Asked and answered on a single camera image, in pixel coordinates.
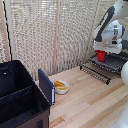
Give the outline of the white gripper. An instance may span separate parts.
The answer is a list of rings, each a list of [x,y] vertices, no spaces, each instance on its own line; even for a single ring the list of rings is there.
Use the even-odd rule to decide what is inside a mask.
[[[105,60],[108,58],[108,53],[119,54],[122,50],[121,40],[105,41],[105,42],[94,42],[93,48],[95,50],[107,52]]]

